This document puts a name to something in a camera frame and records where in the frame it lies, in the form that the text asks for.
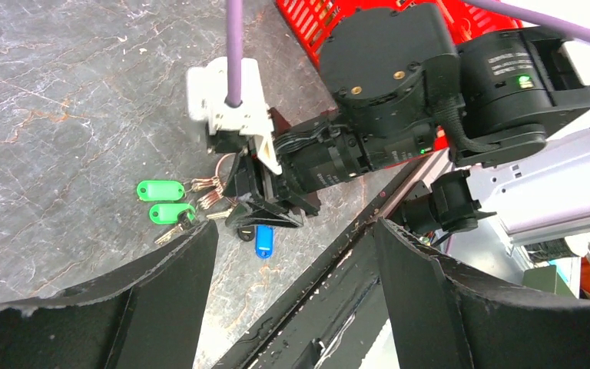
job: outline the metal key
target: metal key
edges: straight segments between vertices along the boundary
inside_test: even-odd
[[[184,232],[184,229],[185,229],[184,224],[182,224],[181,222],[177,223],[177,225],[175,227],[169,229],[161,237],[159,237],[157,240],[155,240],[154,244],[156,244],[157,246],[164,246],[166,243],[168,243],[170,240],[172,240],[173,237],[177,236],[181,232]]]
[[[179,218],[180,220],[177,222],[175,227],[169,229],[166,233],[164,233],[163,235],[161,235],[161,237],[154,241],[154,243],[157,246],[164,246],[175,236],[184,232],[189,226],[194,224],[192,221],[189,220],[187,212],[180,214]]]
[[[227,217],[230,216],[230,214],[232,214],[232,210],[234,208],[229,208],[226,211],[219,211],[217,213],[211,213],[209,215],[207,215],[207,219],[225,219]]]
[[[220,178],[195,178],[191,181],[191,190],[193,192],[199,192],[205,188],[212,188],[220,186]]]

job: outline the white bracket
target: white bracket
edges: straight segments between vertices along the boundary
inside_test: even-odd
[[[281,166],[273,146],[273,122],[261,84],[259,64],[254,59],[241,62],[240,98],[242,104],[232,108],[227,97],[227,58],[216,58],[206,67],[187,71],[187,110],[192,121],[209,126],[209,134],[237,131],[252,137],[257,158],[274,174],[281,175]]]

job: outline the marble surface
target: marble surface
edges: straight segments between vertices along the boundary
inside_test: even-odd
[[[246,1],[246,56],[287,119],[333,106],[270,0]],[[134,189],[212,175],[185,114],[187,68],[224,54],[221,0],[0,0],[0,301],[51,296],[154,250]],[[320,193],[262,261],[219,223],[195,367],[215,361],[396,169]]]

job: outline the gray metal frame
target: gray metal frame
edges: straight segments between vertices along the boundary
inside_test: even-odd
[[[468,183],[483,210],[498,215],[452,236],[446,252],[520,284],[533,264],[519,246],[590,231],[590,129],[550,141],[522,161],[473,167]]]

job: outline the red basket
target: red basket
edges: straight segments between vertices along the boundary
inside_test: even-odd
[[[438,5],[456,44],[487,32],[522,27],[516,19],[475,8],[460,0],[277,0],[277,7],[318,68],[320,46],[340,20],[352,15],[357,8],[403,10],[424,2]]]

